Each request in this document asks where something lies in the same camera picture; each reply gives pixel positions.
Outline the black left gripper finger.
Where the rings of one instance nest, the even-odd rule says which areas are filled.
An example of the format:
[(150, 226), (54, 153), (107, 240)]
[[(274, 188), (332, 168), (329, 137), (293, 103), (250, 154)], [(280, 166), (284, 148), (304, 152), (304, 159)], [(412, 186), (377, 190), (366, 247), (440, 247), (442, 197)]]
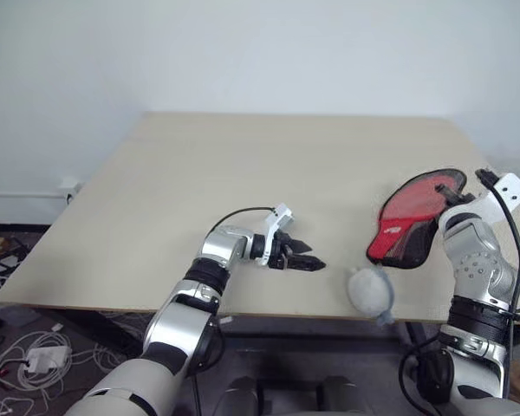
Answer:
[(303, 254), (294, 254), (288, 257), (288, 268), (292, 270), (314, 272), (325, 267), (326, 264), (318, 257)]
[(312, 251), (312, 248), (299, 239), (294, 239), (291, 236), (287, 238), (287, 251), (291, 254), (302, 254)]

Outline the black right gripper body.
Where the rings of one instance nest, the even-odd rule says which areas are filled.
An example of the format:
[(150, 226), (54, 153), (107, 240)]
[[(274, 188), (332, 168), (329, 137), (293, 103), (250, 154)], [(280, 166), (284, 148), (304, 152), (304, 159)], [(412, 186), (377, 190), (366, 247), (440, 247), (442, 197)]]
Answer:
[(471, 194), (459, 194), (459, 193), (450, 193), (446, 196), (446, 205), (448, 208), (452, 208), (459, 205), (466, 205), (475, 200), (476, 197)]

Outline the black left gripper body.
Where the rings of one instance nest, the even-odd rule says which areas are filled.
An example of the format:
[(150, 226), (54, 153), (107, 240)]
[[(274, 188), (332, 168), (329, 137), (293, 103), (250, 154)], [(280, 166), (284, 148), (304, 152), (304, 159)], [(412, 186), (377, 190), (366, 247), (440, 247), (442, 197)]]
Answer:
[(277, 231), (273, 237), (268, 267), (273, 270), (285, 270), (288, 265), (288, 255), (292, 253), (290, 235)]

